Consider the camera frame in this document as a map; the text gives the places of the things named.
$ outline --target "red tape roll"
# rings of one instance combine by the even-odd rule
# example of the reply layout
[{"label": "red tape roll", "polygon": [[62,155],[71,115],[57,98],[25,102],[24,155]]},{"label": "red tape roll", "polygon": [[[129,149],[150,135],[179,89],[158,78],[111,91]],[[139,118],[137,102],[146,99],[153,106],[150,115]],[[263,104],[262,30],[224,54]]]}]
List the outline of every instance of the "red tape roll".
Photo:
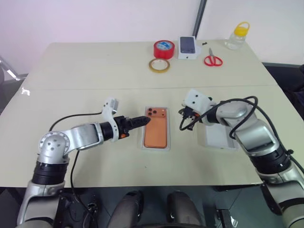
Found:
[{"label": "red tape roll", "polygon": [[175,45],[168,40],[159,40],[154,44],[155,58],[169,59],[174,55]]}]

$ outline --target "floor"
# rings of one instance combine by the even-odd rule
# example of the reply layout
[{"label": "floor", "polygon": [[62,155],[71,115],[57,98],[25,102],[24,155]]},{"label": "floor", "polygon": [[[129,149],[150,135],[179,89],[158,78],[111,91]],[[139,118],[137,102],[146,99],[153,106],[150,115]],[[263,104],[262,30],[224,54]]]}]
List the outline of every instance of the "floor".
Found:
[{"label": "floor", "polygon": [[[278,83],[290,83],[286,77],[282,77],[282,69],[276,70],[267,67]],[[293,74],[295,69],[287,70],[285,74]],[[298,83],[303,78],[296,77]],[[5,105],[14,96],[22,82],[5,83],[0,90],[4,95],[0,102],[0,113]],[[25,188],[18,188],[21,196]],[[98,224],[99,228],[105,228],[110,215],[115,209],[119,200],[129,191],[141,190],[144,193],[144,211],[139,224],[164,223],[166,222],[166,197],[175,190],[187,193],[195,203],[201,214],[204,225],[209,228],[221,228],[221,222],[217,219],[216,209],[229,209],[231,216],[238,220],[238,228],[283,228],[281,217],[273,214],[267,207],[259,186],[246,187],[227,191],[219,191],[212,186],[161,186],[161,187],[121,187],[121,188],[89,188],[77,189],[85,203],[92,200],[99,202]],[[79,228],[81,227],[83,209],[79,203],[72,201],[70,213],[65,210],[64,219],[58,221],[58,228]],[[14,200],[10,193],[5,190],[0,195],[0,224],[1,227],[14,228],[16,226],[19,204]]]}]

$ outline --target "red scissors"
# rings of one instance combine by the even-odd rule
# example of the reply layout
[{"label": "red scissors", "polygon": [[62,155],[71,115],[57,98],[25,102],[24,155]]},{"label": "red scissors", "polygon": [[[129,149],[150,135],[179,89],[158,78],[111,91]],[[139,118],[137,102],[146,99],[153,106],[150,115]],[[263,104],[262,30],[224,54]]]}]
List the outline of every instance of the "red scissors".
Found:
[{"label": "red scissors", "polygon": [[209,67],[219,67],[223,65],[223,60],[213,55],[212,50],[209,48],[209,55],[204,59],[204,63]]}]

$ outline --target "wall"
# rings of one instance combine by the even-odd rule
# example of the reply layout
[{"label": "wall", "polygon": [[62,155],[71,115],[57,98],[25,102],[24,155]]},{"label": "wall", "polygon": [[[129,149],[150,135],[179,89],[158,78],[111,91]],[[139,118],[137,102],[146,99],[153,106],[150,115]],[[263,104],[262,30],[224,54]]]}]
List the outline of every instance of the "wall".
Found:
[{"label": "wall", "polygon": [[262,62],[304,64],[304,0],[207,0],[198,38],[228,38],[242,21]]},{"label": "wall", "polygon": [[28,73],[52,42],[176,40],[200,0],[0,0],[0,55]]}]

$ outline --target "scissors handle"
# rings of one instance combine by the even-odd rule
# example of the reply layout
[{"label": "scissors handle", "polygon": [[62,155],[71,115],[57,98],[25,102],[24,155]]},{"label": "scissors handle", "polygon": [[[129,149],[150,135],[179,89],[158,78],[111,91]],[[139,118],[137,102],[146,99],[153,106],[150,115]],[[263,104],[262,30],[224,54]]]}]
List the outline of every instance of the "scissors handle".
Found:
[{"label": "scissors handle", "polygon": [[207,56],[204,59],[204,63],[209,67],[212,67],[212,66],[219,67],[219,66],[223,65],[223,60],[221,60],[217,56]]}]

